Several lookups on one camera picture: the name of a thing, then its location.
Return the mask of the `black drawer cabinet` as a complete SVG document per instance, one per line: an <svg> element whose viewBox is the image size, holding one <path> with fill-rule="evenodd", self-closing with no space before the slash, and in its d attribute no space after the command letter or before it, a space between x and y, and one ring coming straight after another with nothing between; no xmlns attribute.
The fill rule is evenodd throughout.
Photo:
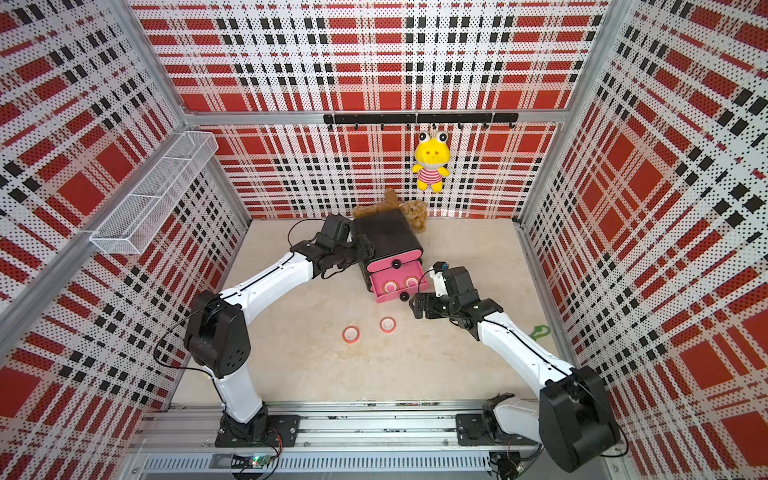
<svg viewBox="0 0 768 480"><path fill-rule="evenodd" d="M396 255L400 252L414 249L423 251L423 247L415 233L403 213L399 210L357 218L353 221L353 224L357 234L366 235L374 244L375 254L372 259ZM372 273L365 271L365 266L368 262L360 263L359 266L366 286L372 292L369 280Z"/></svg>

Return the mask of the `red tape roll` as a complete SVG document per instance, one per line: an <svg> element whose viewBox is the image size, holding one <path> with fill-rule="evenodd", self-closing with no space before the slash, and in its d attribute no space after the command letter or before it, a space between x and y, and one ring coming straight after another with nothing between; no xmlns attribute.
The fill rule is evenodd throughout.
<svg viewBox="0 0 768 480"><path fill-rule="evenodd" d="M356 326L347 326L342 332L342 339L347 344L354 344L360 339L360 330Z"/></svg>
<svg viewBox="0 0 768 480"><path fill-rule="evenodd" d="M397 328L397 322L392 317L384 317L379 322L379 328L383 333L393 333Z"/></svg>

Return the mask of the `orange tape roll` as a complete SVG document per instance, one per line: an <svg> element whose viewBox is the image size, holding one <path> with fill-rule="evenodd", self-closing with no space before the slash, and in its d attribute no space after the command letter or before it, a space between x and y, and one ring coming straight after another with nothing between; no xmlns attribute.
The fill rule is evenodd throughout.
<svg viewBox="0 0 768 480"><path fill-rule="evenodd" d="M404 285L406 288L417 288L419 284L420 284L420 280L414 276L408 277L404 282Z"/></svg>
<svg viewBox="0 0 768 480"><path fill-rule="evenodd" d="M396 281L388 280L383 284L382 292L384 294L397 293L400 290L400 286Z"/></svg>

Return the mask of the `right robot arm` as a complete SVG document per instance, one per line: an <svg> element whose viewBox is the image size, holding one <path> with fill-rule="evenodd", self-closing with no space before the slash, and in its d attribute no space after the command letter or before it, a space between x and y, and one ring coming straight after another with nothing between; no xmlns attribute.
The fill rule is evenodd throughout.
<svg viewBox="0 0 768 480"><path fill-rule="evenodd" d="M539 443L572 473L619 445L623 431L609 407L603 379L590 367L558 358L519 328L494 300L482 299L464 267L437 262L428 270L434 290L417 292L417 319L447 319L509 364L536 395L493 403L492 423L509 435Z"/></svg>

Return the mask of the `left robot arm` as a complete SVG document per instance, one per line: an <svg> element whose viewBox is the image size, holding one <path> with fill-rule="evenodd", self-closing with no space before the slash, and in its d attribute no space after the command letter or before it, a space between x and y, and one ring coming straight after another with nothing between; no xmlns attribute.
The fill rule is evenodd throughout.
<svg viewBox="0 0 768 480"><path fill-rule="evenodd" d="M332 269L342 272L370 259L368 236L342 215L323 220L311 239L292 244L277 262L219 293L203 291L192 302L184 348L208 374L223 405L220 429L225 440L254 444L268 437L268 406L248 370L248 327L267 307L294 288Z"/></svg>

